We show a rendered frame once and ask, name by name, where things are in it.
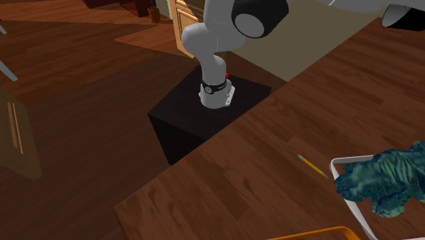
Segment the black robot stand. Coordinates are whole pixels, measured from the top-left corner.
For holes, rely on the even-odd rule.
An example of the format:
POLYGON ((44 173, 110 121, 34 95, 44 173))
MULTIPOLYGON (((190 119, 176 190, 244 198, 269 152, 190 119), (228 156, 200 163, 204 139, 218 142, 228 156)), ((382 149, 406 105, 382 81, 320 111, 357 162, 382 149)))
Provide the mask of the black robot stand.
POLYGON ((198 96, 201 77, 201 67, 197 66, 148 112, 170 165, 245 114, 271 92, 269 86, 230 76, 236 88, 231 104, 209 109, 202 105, 198 96))

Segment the light wooden cabinet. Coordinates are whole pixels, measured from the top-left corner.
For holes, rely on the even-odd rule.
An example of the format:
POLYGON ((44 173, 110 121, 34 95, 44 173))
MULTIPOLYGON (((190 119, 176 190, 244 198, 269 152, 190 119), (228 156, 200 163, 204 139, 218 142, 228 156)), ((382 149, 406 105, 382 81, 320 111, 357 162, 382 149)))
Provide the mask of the light wooden cabinet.
POLYGON ((193 58, 182 43, 182 33, 185 27, 203 21, 205 0, 168 0, 174 25, 177 49, 193 58))

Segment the brown wooden cabinet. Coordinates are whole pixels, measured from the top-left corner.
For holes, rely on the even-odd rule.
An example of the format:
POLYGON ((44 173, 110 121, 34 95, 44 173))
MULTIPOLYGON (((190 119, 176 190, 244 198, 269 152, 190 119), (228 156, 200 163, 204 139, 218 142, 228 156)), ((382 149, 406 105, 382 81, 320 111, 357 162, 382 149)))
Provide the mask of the brown wooden cabinet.
POLYGON ((42 176, 27 108, 0 87, 0 165, 28 179, 42 176))

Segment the dark red furniture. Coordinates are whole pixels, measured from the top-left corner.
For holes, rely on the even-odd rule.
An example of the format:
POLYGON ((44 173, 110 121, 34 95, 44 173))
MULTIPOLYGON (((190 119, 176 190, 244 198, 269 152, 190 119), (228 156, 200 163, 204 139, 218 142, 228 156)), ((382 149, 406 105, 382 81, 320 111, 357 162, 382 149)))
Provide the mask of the dark red furniture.
POLYGON ((88 8, 99 8, 118 3, 121 7, 136 15, 145 17, 149 15, 149 9, 157 7, 155 0, 81 0, 88 8))

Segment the brown pen cup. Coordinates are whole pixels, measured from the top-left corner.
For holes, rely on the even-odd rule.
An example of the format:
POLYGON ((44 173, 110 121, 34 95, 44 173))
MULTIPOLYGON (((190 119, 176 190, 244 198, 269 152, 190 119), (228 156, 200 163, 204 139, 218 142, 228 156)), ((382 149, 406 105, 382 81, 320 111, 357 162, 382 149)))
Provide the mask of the brown pen cup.
POLYGON ((152 23, 159 23, 161 21, 161 15, 159 13, 158 7, 156 6, 149 7, 148 13, 152 23))

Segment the yellow pencil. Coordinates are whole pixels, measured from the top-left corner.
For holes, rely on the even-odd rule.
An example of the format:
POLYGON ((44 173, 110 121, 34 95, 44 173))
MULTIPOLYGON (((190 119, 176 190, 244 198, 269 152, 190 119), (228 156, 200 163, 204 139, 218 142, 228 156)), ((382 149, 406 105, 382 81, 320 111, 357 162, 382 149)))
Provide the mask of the yellow pencil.
POLYGON ((320 175, 322 175, 322 176, 324 176, 325 178, 328 178, 327 176, 326 176, 326 174, 322 171, 322 170, 320 170, 320 169, 318 169, 318 167, 316 167, 314 164, 312 164, 311 162, 309 162, 307 159, 305 159, 304 157, 302 157, 301 155, 297 155, 298 156, 298 158, 300 159, 300 160, 302 160, 305 164, 307 164, 309 167, 311 167, 314 171, 316 171, 317 173, 319 173, 320 175))

